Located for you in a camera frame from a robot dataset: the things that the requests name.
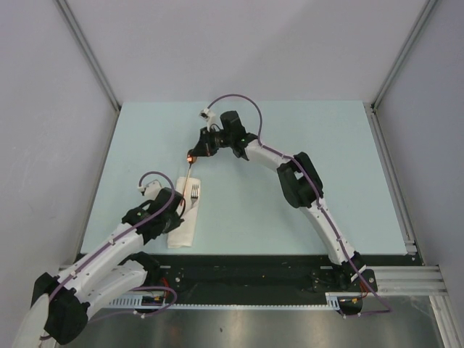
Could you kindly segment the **silver fork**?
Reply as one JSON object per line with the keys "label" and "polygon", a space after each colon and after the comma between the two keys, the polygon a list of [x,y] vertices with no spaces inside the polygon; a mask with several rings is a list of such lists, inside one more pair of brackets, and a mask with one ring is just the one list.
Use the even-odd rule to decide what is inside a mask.
{"label": "silver fork", "polygon": [[200,194],[200,185],[198,183],[193,184],[191,186],[191,195],[190,195],[191,209],[193,209],[195,204],[198,202],[199,194]]}

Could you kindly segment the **white cloth napkin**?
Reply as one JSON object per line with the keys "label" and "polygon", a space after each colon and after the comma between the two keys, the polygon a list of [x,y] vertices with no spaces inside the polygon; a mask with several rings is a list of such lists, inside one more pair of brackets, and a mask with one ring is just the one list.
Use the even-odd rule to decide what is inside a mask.
{"label": "white cloth napkin", "polygon": [[[176,181],[176,191],[183,193],[183,187],[186,177],[179,177]],[[196,221],[199,210],[200,203],[200,194],[199,200],[195,204],[194,208],[191,209],[190,195],[191,195],[191,186],[198,183],[200,185],[200,194],[201,194],[201,181],[198,178],[189,178],[187,191],[186,191],[186,208],[183,213],[183,222],[175,230],[169,232],[167,235],[167,247],[168,249],[178,249],[181,247],[192,247],[194,242],[194,236],[196,231]]]}

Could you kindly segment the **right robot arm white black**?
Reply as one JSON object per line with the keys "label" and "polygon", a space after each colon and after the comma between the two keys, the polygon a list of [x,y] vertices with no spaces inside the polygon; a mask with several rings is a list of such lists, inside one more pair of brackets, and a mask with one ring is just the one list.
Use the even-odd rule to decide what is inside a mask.
{"label": "right robot arm white black", "polygon": [[353,290],[360,283],[366,264],[332,218],[322,180],[309,156],[304,152],[289,156],[264,145],[258,135],[245,130],[236,111],[220,116],[222,128],[218,130],[213,128],[215,114],[210,109],[203,109],[199,116],[207,125],[200,129],[195,147],[188,151],[188,161],[211,157],[218,149],[229,148],[236,157],[276,172],[285,200],[307,217],[326,246],[329,260],[336,268],[335,284],[343,291]]}

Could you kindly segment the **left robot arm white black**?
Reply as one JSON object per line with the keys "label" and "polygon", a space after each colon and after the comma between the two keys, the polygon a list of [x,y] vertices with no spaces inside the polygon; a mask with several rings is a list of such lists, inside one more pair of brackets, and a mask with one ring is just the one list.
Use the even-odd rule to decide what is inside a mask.
{"label": "left robot arm white black", "polygon": [[101,308],[128,291],[159,291],[166,310],[177,302],[174,289],[162,281],[160,264],[142,248],[183,223],[183,195],[158,188],[94,251],[56,275],[43,273],[33,285],[32,303],[43,300],[46,315],[37,341],[69,344]]}

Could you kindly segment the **copper spoon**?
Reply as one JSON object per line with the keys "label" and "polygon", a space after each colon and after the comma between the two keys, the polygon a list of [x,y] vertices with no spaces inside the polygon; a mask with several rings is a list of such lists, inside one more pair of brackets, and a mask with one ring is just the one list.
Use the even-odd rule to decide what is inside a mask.
{"label": "copper spoon", "polygon": [[187,185],[189,183],[189,178],[191,176],[191,170],[192,170],[193,165],[196,163],[196,161],[197,161],[197,157],[192,156],[191,154],[187,155],[188,170],[187,170],[186,179],[185,179],[185,183],[183,187],[183,197],[186,197]]}

